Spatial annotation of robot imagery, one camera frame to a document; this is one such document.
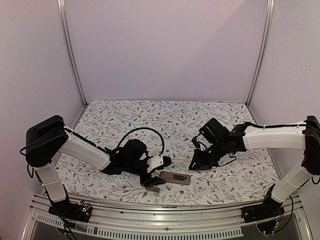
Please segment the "remote battery cover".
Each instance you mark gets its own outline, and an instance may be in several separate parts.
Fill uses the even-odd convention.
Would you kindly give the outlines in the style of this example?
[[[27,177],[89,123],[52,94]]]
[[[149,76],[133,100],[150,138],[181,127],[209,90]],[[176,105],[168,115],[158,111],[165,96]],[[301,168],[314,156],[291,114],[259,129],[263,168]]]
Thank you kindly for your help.
[[[146,187],[145,189],[148,190],[148,191],[154,192],[154,193],[159,193],[160,192],[160,188],[158,188],[156,186]]]

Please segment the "white remote control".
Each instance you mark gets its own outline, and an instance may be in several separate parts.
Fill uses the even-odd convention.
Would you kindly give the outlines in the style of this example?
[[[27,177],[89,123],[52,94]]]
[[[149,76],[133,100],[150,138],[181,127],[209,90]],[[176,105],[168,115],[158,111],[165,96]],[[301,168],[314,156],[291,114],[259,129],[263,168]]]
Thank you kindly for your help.
[[[186,185],[186,186],[191,184],[191,176],[188,174],[161,171],[159,174],[159,177],[164,181],[172,184]]]

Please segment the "dark battery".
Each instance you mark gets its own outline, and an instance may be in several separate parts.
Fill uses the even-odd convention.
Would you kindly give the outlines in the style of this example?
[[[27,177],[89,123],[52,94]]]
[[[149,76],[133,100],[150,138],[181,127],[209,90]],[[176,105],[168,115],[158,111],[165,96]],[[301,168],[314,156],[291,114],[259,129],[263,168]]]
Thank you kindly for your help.
[[[174,176],[173,179],[178,181],[185,181],[185,177],[183,176]]]

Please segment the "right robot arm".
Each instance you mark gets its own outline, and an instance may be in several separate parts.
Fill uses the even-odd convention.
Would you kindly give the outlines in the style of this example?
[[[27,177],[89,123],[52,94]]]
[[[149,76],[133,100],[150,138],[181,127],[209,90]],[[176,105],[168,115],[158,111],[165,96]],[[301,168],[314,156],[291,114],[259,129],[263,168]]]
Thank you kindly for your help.
[[[248,221],[270,218],[284,213],[283,202],[308,180],[320,174],[320,123],[313,115],[306,120],[276,125],[244,122],[228,130],[217,119],[210,119],[199,133],[211,144],[199,148],[189,170],[210,170],[218,167],[222,157],[255,149],[296,149],[303,151],[303,160],[280,181],[273,184],[261,204],[244,207],[241,216]]]

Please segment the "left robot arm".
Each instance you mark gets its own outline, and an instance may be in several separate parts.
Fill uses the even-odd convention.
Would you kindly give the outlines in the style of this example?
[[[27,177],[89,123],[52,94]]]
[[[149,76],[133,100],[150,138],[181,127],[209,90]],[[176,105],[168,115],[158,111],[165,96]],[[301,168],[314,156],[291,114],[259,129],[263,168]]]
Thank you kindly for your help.
[[[138,139],[130,139],[124,146],[117,145],[114,149],[102,148],[67,127],[59,115],[29,128],[25,135],[25,146],[19,153],[25,157],[27,165],[33,168],[51,205],[63,217],[70,217],[75,210],[58,176],[53,160],[56,155],[68,155],[109,176],[121,175],[123,172],[137,175],[140,184],[147,188],[164,184],[164,180],[152,174],[172,163],[163,150],[158,155],[149,155],[147,146]]]

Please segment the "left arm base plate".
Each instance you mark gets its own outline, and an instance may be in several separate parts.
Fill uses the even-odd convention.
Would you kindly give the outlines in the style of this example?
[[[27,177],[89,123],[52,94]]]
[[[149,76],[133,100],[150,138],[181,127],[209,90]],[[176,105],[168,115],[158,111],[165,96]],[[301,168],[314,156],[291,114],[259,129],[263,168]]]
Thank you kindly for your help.
[[[50,204],[49,214],[78,222],[88,223],[91,218],[92,205],[83,200],[78,203],[72,203],[68,199]]]

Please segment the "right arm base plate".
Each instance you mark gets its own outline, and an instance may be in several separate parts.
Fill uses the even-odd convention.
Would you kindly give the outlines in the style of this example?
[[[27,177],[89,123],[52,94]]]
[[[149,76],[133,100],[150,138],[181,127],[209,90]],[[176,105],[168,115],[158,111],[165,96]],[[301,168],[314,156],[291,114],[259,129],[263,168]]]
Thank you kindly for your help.
[[[243,207],[241,209],[241,217],[245,223],[261,221],[285,213],[282,204],[278,203],[261,203],[257,205]]]

